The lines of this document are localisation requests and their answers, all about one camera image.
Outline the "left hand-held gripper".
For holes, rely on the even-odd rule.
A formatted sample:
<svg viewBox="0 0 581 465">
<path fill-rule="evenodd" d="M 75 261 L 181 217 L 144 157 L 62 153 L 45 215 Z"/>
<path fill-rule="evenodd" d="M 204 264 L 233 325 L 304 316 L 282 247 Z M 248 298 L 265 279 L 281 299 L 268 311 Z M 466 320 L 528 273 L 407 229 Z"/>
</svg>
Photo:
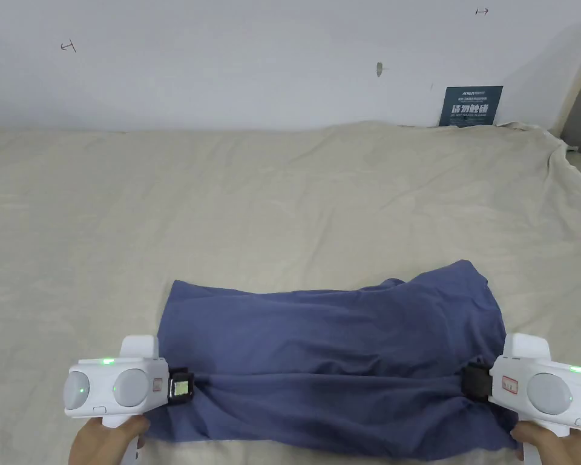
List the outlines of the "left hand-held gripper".
<svg viewBox="0 0 581 465">
<path fill-rule="evenodd" d="M 82 359 L 69 368 L 63 388 L 64 412 L 70 418 L 101 418 L 116 428 L 129 417 L 158 407 L 185 404 L 195 393 L 187 368 L 170 368 L 159 354 L 154 335 L 129 335 L 117 357 Z M 120 464 L 141 464 L 133 440 Z"/>
</svg>

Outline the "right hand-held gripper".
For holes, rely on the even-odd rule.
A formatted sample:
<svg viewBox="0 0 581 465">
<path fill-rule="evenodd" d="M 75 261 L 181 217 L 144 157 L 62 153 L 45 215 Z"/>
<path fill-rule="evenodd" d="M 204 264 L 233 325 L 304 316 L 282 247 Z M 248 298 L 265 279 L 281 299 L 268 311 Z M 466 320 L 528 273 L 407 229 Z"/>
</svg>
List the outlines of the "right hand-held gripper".
<svg viewBox="0 0 581 465">
<path fill-rule="evenodd" d="M 512 333 L 491 365 L 474 362 L 462 371 L 463 394 L 516 413 L 565 439 L 581 433 L 581 366 L 551 358 L 548 342 Z M 577 453 L 581 454 L 581 441 Z"/>
</svg>

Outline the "person's right hand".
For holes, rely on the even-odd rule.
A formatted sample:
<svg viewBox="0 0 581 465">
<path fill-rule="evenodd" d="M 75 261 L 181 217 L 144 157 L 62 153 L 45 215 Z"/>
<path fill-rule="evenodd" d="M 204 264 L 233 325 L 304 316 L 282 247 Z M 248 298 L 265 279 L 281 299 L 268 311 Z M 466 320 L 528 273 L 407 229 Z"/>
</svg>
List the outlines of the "person's right hand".
<svg viewBox="0 0 581 465">
<path fill-rule="evenodd" d="M 538 449 L 542 464 L 581 464 L 581 431 L 571 429 L 566 437 L 532 421 L 520 421 L 510 435 L 523 445 Z"/>
</svg>

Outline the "person's left hand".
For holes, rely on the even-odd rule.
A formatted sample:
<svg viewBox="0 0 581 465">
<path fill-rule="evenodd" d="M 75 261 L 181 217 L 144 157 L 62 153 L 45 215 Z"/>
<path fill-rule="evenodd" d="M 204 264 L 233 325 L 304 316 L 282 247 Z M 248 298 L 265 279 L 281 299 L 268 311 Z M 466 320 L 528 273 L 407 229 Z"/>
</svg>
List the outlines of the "person's left hand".
<svg viewBox="0 0 581 465">
<path fill-rule="evenodd" d="M 116 428 L 102 424 L 101 418 L 90 418 L 76 434 L 71 445 L 68 464 L 120 464 L 129 444 L 149 430 L 149 420 L 143 415 L 129 417 Z"/>
</svg>

